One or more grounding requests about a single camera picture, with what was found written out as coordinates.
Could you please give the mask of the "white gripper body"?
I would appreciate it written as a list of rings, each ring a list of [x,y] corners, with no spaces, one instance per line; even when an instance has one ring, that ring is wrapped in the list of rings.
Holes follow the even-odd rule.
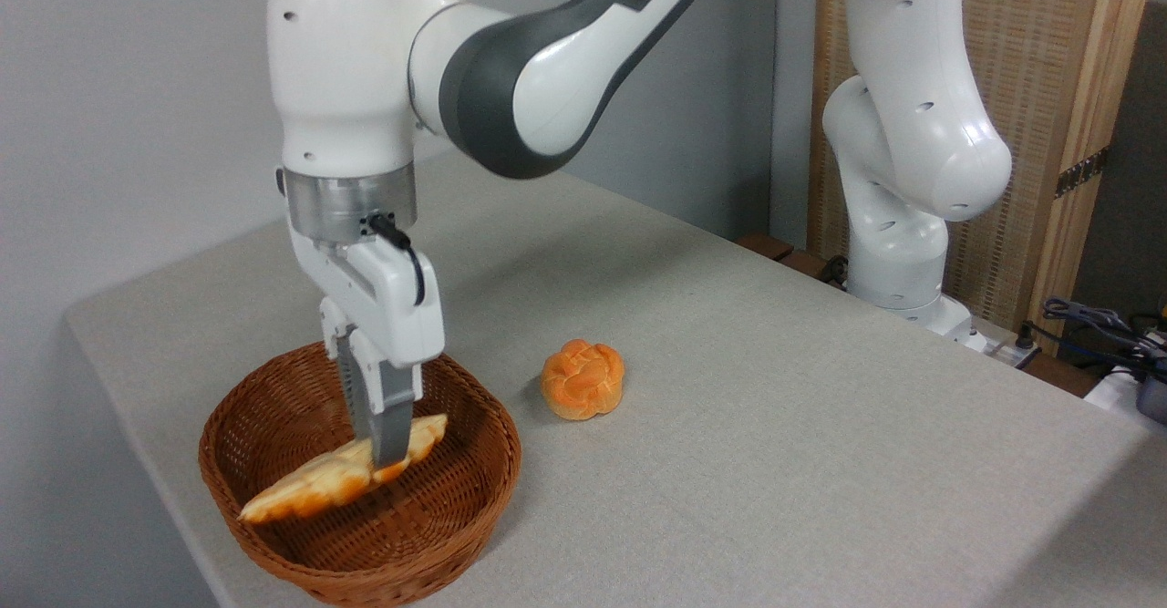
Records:
[[[392,366],[422,364],[446,344],[433,264],[382,237],[330,246],[291,230],[296,263]]]

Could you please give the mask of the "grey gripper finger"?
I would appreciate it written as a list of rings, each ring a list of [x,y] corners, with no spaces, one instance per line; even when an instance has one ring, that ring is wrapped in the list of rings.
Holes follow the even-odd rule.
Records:
[[[354,436],[356,440],[368,440],[371,433],[368,429],[366,380],[354,355],[351,342],[356,327],[328,296],[317,305],[317,314],[324,333],[326,355],[337,365],[338,383],[345,397],[345,408]]]
[[[413,404],[422,397],[421,366],[392,366],[358,329],[351,330],[354,429],[371,443],[375,469],[404,461]]]

